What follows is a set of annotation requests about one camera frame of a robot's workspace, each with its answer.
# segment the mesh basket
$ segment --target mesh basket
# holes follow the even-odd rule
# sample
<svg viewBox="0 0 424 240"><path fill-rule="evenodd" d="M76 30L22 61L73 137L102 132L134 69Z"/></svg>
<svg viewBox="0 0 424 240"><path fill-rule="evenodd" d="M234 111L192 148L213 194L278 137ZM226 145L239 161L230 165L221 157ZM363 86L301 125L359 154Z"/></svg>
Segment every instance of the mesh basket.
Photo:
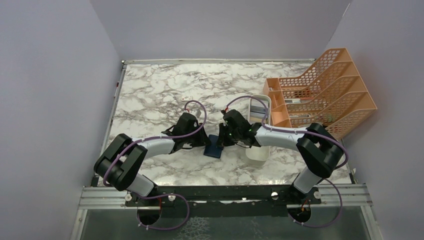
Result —
<svg viewBox="0 0 424 240"><path fill-rule="evenodd" d="M282 90L299 90L307 87L334 62L352 61L346 48L331 48L325 51L300 76L278 78Z"/></svg>
<svg viewBox="0 0 424 240"><path fill-rule="evenodd" d="M336 139L377 109L345 48L327 50L299 77L268 78L263 92L271 98L272 125L320 123ZM286 103L288 99L301 103Z"/></svg>

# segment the gray wall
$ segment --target gray wall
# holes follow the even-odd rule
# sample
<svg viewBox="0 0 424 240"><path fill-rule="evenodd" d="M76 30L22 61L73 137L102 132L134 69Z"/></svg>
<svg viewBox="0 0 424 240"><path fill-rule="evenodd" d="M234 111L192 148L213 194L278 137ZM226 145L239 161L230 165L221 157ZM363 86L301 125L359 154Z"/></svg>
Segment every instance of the gray wall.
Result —
<svg viewBox="0 0 424 240"><path fill-rule="evenodd" d="M350 0L91 0L124 60L319 57Z"/></svg>
<svg viewBox="0 0 424 240"><path fill-rule="evenodd" d="M346 47L378 111L345 139L384 239L423 236L424 1L353 0L328 48Z"/></svg>
<svg viewBox="0 0 424 240"><path fill-rule="evenodd" d="M88 0L1 1L1 239L70 237L120 65Z"/></svg>

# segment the marble tabletop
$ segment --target marble tabletop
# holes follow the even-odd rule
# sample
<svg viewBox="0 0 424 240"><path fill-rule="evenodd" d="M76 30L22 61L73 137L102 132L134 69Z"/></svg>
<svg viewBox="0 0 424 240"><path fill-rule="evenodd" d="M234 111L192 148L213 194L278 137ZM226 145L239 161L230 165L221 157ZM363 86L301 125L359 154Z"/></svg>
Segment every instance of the marble tabletop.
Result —
<svg viewBox="0 0 424 240"><path fill-rule="evenodd" d="M132 138L157 136L174 125L183 113L182 95L192 96L207 110L206 134L218 135L220 110L232 99L261 94L266 78L294 77L311 63L197 63L130 64L127 66L113 117L109 142L125 133ZM190 109L200 109L195 103ZM248 100L231 105L244 116ZM263 166L244 161L245 149L226 147L220 159L203 155L204 147L145 159L140 173L161 186L291 184L306 166L293 150L271 147ZM342 167L330 177L335 183L351 183Z"/></svg>

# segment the metal bolt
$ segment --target metal bolt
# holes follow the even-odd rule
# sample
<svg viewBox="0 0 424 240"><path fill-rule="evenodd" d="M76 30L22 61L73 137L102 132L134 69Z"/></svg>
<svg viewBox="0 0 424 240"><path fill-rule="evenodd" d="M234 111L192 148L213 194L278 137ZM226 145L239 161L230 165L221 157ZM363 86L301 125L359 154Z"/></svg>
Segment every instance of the metal bolt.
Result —
<svg viewBox="0 0 424 240"><path fill-rule="evenodd" d="M273 191L271 193L271 198L274 199L274 200L277 200L278 199L278 193L276 191Z"/></svg>
<svg viewBox="0 0 424 240"><path fill-rule="evenodd" d="M125 195L125 201L129 202L132 199L133 199L133 196L131 196L131 194L128 193L127 195Z"/></svg>
<svg viewBox="0 0 424 240"><path fill-rule="evenodd" d="M313 193L313 196L314 196L316 199L321 199L321 192L319 192L319 191L315 191L315 192Z"/></svg>

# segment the purple cable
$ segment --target purple cable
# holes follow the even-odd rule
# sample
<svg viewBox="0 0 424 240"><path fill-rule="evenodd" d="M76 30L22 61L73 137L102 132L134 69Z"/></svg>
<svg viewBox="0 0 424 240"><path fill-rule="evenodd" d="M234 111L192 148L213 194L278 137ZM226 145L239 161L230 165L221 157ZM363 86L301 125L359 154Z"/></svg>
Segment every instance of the purple cable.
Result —
<svg viewBox="0 0 424 240"><path fill-rule="evenodd" d="M276 128L272 128L271 129L270 127L266 126L265 123L264 123L264 121L265 121L265 119L268 116L268 107L267 107L267 105L262 100L259 100L259 99L257 99L254 96L245 95L245 96L236 97L232 101L230 101L226 105L226 107L228 108L232 103L234 103L235 101L237 101L239 99L243 99L243 98L254 99L256 101L259 101L263 105L263 107L266 109L265 115L263 116L262 122L261 122L263 128L265 128L267 130L275 131L275 132L280 132L280 133L287 133L287 134L309 134L309 135L320 137L322 139L325 139L325 140L330 141L333 144L335 144L337 147L339 147L343 151L343 153L345 155L344 161L340 165L336 166L335 169L339 169L339 168L343 167L348 162L348 159L349 159L348 150L346 150L346 148L342 144L340 144L337 140L334 140L334 139L332 139L332 138L330 138L328 136L324 136L324 135L321 135L321 134L318 134L318 133L315 133L315 132L311 132L311 131L293 131L293 130L284 130L284 129L276 129Z"/></svg>
<svg viewBox="0 0 424 240"><path fill-rule="evenodd" d="M184 200L185 205L187 206L187 215L185 216L184 220L180 224L173 226L173 227L156 227L156 226L144 225L142 223L142 221L140 220L139 215L137 214L137 220L138 220L139 226L143 226L147 230L148 229L161 230L161 231L175 230L175 229L181 227L182 225L184 225L189 220L189 216L190 216L189 202L187 201L187 199L185 197L183 197L180 194L168 193L168 194L162 194L162 195L158 195L158 196L140 196L138 193L136 193L134 191L133 191L133 193L136 194L140 199L144 199L144 200L158 199L158 198L167 197L167 196L177 196L177 197L180 197L182 200Z"/></svg>
<svg viewBox="0 0 424 240"><path fill-rule="evenodd" d="M120 154L118 154L118 156L116 156L116 158L115 158L115 160L113 160L113 162L112 162L112 164L109 166L109 168L107 169L107 171L106 171L106 173L104 174L104 176L103 176L103 184L105 185L105 186L107 186L107 187L110 187L111 185L109 184L109 183L107 183L106 182L106 179L108 179L108 177L109 177L109 174L111 173L111 170L112 170L112 168L115 166L115 164L117 164L117 162L119 161L119 159L128 151L128 149L130 149L132 146L134 146L134 145L136 145L136 144L138 144L138 143L141 143L141 142L143 142L143 141L149 141L149 140L154 140L154 139L181 139L181 138L186 138L186 137L189 137L189 136L191 136L191 135L193 135L193 134L195 134L195 133L197 133L198 131L200 131L204 126L205 126L205 123L206 123L206 108L205 108L205 106L203 106L203 104L201 104L199 101L196 101L196 100L190 100L190 101L188 101L188 102L186 102L185 103L185 105L184 105L184 110L186 110L187 109L187 105L189 104L189 103L197 103L197 104L199 104L200 105L200 107L203 109L203 111L204 111L204 119L203 119L203 124L198 128L198 129L196 129L195 131L193 131L193 132L191 132L191 133L188 133L188 134L186 134L186 135L181 135L181 136L151 136L151 137L147 137L147 138L145 138L145 139L139 139L139 140L136 140L136 141L133 141L131 144L129 144L128 146L126 146L126 148L124 149L124 150L122 150L121 152L120 152Z"/></svg>
<svg viewBox="0 0 424 240"><path fill-rule="evenodd" d="M307 228L313 228L313 229L319 229L319 228L325 228L325 227L328 227L328 226L330 226L330 225L332 225L333 223L335 223L337 220L339 220L340 219L340 217L342 216L342 208L343 208L343 201L342 201L342 195L340 194L340 191L339 191L339 189L336 187L336 185L334 185L334 183L332 183L330 180L328 180L328 179L324 179L325 181L327 181L327 182L329 182L333 187L334 187L334 189L336 190L336 192L337 192L337 194L338 194L338 199L340 199L340 210L338 210L338 213L337 213L337 216L335 216L335 218L332 220L332 221L330 221L329 223L326 223L326 224L324 224L324 225L318 225L318 226L315 226L315 225L308 225L308 224L302 224L301 222L298 222L298 221L296 221L290 214L289 214L289 216L290 216L290 218L291 219L293 219L293 222L295 222L295 223L297 223L297 224L299 224L299 225L302 225L303 227L307 227Z"/></svg>

